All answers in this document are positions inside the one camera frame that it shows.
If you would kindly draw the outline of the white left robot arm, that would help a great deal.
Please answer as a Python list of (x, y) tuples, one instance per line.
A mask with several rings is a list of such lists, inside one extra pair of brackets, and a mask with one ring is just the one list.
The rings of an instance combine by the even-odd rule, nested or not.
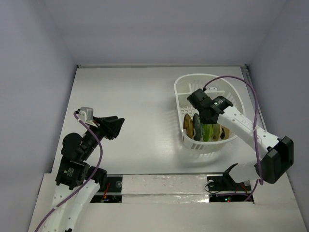
[(125, 121), (117, 116), (94, 117), (78, 111), (73, 115), (86, 132), (70, 133), (63, 139), (53, 214), (44, 225), (48, 232), (74, 231), (95, 194), (109, 190), (107, 172), (99, 167), (103, 158), (101, 140), (115, 139)]

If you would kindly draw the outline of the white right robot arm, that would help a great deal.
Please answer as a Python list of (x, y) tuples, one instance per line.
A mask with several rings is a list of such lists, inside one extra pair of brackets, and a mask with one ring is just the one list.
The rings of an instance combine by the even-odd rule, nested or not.
[(203, 124), (218, 123), (228, 128), (256, 152), (256, 161), (230, 167), (228, 174), (222, 178), (226, 189), (234, 189), (247, 180), (274, 184), (293, 165), (293, 140), (287, 136), (279, 138), (255, 126), (225, 97), (211, 99), (202, 89), (198, 89), (187, 100), (198, 110)]

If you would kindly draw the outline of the yellow patterned plate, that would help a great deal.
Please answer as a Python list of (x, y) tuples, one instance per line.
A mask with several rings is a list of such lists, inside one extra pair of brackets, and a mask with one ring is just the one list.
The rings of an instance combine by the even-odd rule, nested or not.
[(194, 136), (194, 126), (193, 126), (193, 121), (190, 117), (189, 114), (185, 114), (184, 115), (184, 119), (183, 119), (183, 129), (186, 132), (186, 135), (192, 139)]

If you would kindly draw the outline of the lime green plate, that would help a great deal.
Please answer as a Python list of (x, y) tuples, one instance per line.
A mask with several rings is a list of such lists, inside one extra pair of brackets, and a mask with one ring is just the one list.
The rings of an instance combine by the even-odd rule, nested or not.
[(202, 124), (202, 139), (204, 142), (211, 140), (213, 134), (213, 125), (212, 124)]

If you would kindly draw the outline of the teal blue floral plate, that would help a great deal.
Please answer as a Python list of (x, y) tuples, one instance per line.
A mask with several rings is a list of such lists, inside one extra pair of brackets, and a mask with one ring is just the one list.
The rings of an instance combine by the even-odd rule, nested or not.
[(194, 136), (193, 139), (195, 141), (200, 141), (202, 138), (202, 126), (201, 126), (201, 121), (200, 121), (200, 117), (199, 114), (195, 113), (193, 115), (193, 127), (194, 127)]

